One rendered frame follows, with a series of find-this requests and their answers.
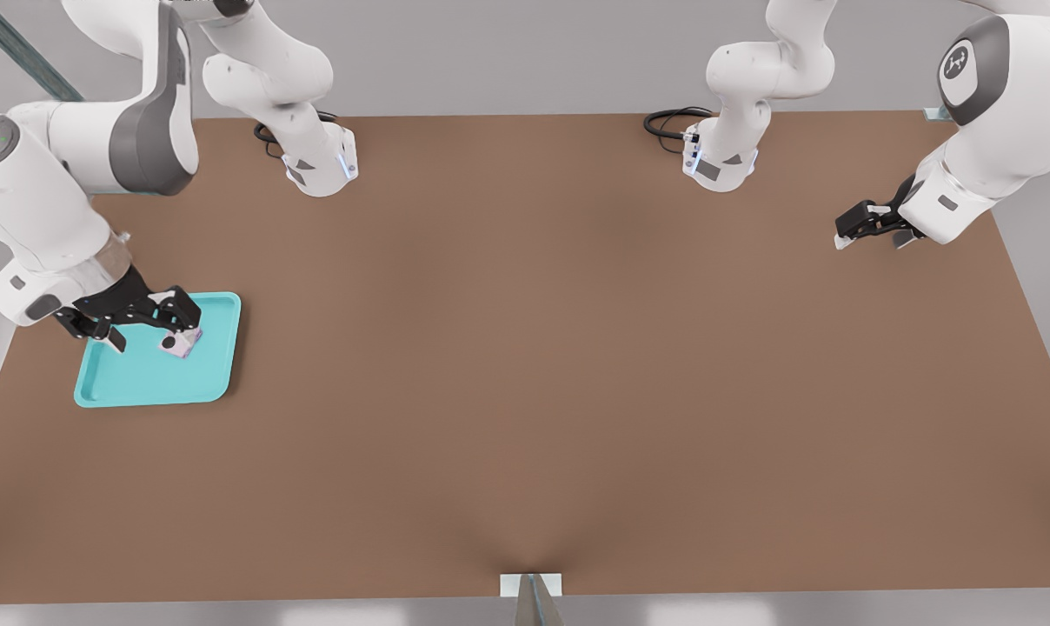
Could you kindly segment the pale lilac phone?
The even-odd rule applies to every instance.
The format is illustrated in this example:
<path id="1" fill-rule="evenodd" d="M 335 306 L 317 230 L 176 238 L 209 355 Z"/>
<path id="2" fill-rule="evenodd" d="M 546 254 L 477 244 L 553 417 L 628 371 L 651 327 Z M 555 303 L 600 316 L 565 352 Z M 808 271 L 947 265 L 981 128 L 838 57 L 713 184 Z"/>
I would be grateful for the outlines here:
<path id="1" fill-rule="evenodd" d="M 178 356 L 178 359 L 187 359 L 202 336 L 203 330 L 200 326 L 183 331 L 167 331 L 166 336 L 160 341 L 159 349 L 172 356 Z"/>

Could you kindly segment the pale blue-green tray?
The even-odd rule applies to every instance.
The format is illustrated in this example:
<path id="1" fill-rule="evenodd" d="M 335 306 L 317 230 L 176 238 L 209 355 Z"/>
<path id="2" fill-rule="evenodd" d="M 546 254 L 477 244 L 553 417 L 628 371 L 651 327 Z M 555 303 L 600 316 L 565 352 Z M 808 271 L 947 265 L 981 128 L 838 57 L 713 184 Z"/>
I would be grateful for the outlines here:
<path id="1" fill-rule="evenodd" d="M 242 298 L 235 293 L 194 294 L 203 336 L 186 359 L 160 349 L 164 333 L 133 324 L 121 329 L 123 353 L 88 340 L 77 372 L 74 400 L 84 408 L 148 406 L 218 400 L 229 388 Z"/>

